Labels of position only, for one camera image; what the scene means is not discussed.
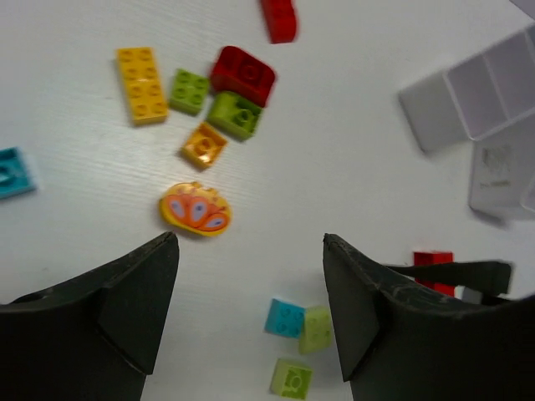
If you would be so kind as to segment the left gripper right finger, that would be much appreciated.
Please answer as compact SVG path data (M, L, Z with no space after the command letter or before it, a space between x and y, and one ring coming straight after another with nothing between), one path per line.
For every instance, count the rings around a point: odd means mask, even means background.
M534 299L450 297L335 234L324 276L342 376L356 400L531 400Z

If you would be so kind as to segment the lime curved lego brick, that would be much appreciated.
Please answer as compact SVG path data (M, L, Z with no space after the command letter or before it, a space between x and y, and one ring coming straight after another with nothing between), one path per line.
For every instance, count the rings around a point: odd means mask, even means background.
M231 91L218 93L206 121L212 126L244 141L255 135L263 108Z

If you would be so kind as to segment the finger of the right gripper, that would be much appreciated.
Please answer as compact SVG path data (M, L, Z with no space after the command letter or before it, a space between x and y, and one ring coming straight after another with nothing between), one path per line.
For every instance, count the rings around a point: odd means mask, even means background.
M416 278L427 266L395 266L385 265L390 270L404 276ZM505 261L468 261L452 262L436 267L445 270L437 278L445 284L469 287L472 290L487 294L500 295L509 292L512 276L512 264Z

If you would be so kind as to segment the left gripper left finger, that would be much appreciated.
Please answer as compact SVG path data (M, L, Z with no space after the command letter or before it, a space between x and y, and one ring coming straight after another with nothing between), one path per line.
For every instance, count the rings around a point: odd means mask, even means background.
M165 232L119 259L1 306L3 400L139 400L176 282Z

